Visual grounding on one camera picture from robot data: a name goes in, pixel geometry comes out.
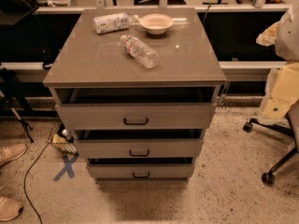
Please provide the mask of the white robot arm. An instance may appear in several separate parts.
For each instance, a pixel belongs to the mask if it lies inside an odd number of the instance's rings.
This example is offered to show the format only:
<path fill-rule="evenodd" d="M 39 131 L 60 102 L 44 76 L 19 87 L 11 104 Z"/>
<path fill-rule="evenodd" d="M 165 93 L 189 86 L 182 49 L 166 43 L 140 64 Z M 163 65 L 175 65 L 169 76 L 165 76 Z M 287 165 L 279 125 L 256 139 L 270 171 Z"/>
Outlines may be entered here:
<path fill-rule="evenodd" d="M 260 106 L 262 119 L 281 119 L 299 100 L 299 6 L 290 7 L 258 35 L 256 43 L 274 46 L 282 59 L 280 66 L 271 68 Z"/>

